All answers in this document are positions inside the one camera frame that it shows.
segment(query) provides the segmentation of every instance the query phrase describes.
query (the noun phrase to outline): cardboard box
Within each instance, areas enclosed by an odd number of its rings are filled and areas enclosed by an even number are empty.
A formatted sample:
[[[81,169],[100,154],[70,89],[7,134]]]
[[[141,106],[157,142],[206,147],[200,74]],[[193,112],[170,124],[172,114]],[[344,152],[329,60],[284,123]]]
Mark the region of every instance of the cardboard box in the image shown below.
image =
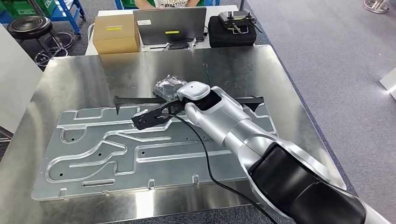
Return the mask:
[[[134,15],[97,16],[92,42],[100,55],[139,52]]]

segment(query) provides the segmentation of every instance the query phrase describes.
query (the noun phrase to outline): black cable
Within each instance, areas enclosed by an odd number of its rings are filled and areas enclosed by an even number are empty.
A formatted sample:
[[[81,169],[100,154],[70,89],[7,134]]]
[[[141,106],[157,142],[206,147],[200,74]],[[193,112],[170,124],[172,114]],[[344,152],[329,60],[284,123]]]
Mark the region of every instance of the black cable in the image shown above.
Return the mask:
[[[207,164],[207,166],[208,166],[208,172],[209,172],[210,179],[211,179],[215,184],[217,184],[217,185],[219,185],[220,187],[222,187],[222,188],[224,188],[224,189],[227,189],[227,190],[233,192],[234,194],[236,194],[236,195],[242,197],[243,199],[245,199],[246,201],[248,201],[249,203],[251,203],[254,207],[256,207],[260,212],[262,212],[268,219],[270,219],[270,221],[271,221],[273,224],[278,224],[278,223],[277,223],[266,211],[264,211],[264,209],[262,209],[262,208],[261,208],[258,204],[256,204],[253,200],[251,200],[251,199],[248,198],[247,196],[243,195],[243,194],[240,193],[239,191],[237,191],[237,190],[235,190],[235,189],[233,189],[233,188],[231,188],[231,187],[228,187],[227,185],[224,185],[224,184],[222,184],[222,183],[220,183],[220,182],[218,182],[218,181],[216,181],[216,180],[214,179],[214,177],[213,177],[213,175],[212,175],[212,170],[211,170],[211,168],[210,168],[209,155],[208,155],[208,151],[206,150],[205,143],[204,143],[204,141],[202,140],[201,136],[198,134],[198,132],[195,131],[195,129],[194,129],[187,121],[185,121],[183,118],[178,117],[178,116],[173,115],[173,114],[164,114],[164,113],[163,113],[163,114],[160,114],[159,117],[160,117],[160,116],[169,116],[169,117],[173,117],[173,118],[176,118],[176,119],[180,120],[180,121],[183,122],[185,125],[187,125],[187,126],[198,136],[199,141],[202,143],[202,146],[204,147],[204,150],[205,150],[206,164]]]
[[[209,76],[209,66],[206,63],[204,63],[203,65],[206,66],[206,75],[208,76],[209,86],[212,86],[212,81],[211,81],[210,76]]]
[[[209,34],[209,28],[208,28],[207,26],[205,26],[205,28],[206,28],[207,32],[205,32],[205,29],[204,29],[204,36],[208,36],[208,34]]]
[[[194,40],[194,39],[186,38],[186,39],[181,40],[181,41],[176,41],[176,42],[168,43],[168,44],[165,46],[165,48],[162,49],[162,51],[164,51],[164,50],[165,50],[169,45],[171,45],[171,44],[174,44],[174,43],[183,43],[183,42],[191,42],[191,41],[193,41],[193,40]]]

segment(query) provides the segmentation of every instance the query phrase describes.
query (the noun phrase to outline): aluminum plate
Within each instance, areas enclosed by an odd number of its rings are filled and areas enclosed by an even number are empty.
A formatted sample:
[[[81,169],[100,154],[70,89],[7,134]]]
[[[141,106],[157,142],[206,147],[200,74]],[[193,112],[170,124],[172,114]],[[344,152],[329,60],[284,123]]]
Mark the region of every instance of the aluminum plate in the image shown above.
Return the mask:
[[[61,113],[36,178],[32,198],[59,200],[109,193],[175,188],[212,182],[197,136],[182,122],[137,130],[131,117],[153,105],[83,109]],[[265,104],[244,111],[276,135]],[[230,151],[200,128],[219,181],[246,180]]]

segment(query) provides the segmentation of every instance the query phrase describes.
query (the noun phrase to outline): black case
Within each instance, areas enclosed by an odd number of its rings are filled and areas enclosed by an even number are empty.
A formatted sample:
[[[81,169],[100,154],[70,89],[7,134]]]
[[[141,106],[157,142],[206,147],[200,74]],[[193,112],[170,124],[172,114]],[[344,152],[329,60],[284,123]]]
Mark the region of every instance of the black case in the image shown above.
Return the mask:
[[[233,34],[232,30],[224,28],[218,16],[209,20],[209,43],[212,48],[253,46],[257,33],[253,25],[248,25],[247,34]]]

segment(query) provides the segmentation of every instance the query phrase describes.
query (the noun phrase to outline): plastic bag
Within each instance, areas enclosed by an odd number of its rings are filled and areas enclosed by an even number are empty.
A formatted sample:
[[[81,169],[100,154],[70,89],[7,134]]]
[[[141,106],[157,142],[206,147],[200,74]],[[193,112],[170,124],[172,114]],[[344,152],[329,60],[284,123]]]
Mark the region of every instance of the plastic bag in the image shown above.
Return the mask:
[[[185,84],[187,82],[181,78],[168,75],[165,79],[156,83],[154,93],[166,101],[171,101],[177,98],[177,90]]]

